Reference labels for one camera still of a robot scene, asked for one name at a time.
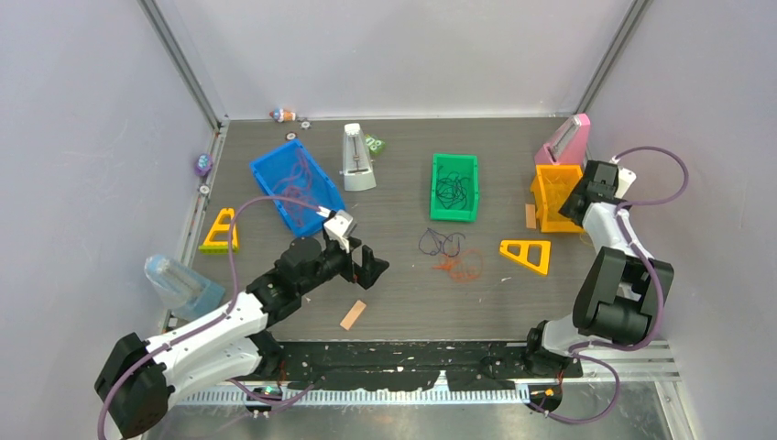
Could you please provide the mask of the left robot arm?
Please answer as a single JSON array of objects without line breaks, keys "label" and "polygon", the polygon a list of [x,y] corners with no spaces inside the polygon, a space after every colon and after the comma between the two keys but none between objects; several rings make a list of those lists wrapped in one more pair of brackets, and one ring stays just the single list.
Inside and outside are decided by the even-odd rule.
[{"label": "left robot arm", "polygon": [[164,335],[121,337],[94,384],[103,402],[98,438],[108,422],[123,439],[142,435],[170,407],[221,381],[273,378],[281,356],[269,328],[299,310],[304,294],[336,277],[367,290],[389,268],[359,239],[346,242],[360,248],[359,262],[335,240],[296,238],[232,302]]}]

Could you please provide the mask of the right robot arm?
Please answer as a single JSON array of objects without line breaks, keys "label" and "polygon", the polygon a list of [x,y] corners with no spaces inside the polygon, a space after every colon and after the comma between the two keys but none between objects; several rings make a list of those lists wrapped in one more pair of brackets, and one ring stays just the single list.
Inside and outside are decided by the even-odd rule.
[{"label": "right robot arm", "polygon": [[616,196],[619,169],[590,160],[560,213],[591,237],[596,258],[567,316],[542,321],[527,335],[524,367],[535,376],[554,375],[591,345],[631,349],[657,324],[674,270],[637,239],[629,209]]}]

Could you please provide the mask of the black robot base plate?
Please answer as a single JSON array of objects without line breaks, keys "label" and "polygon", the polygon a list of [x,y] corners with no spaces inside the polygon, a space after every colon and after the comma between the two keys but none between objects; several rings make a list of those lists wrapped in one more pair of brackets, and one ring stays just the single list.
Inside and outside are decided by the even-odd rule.
[{"label": "black robot base plate", "polygon": [[506,391],[517,380],[581,375],[579,363],[542,358],[523,342],[300,341],[281,343],[268,366],[237,381],[298,391],[426,391],[443,379],[451,391]]}]

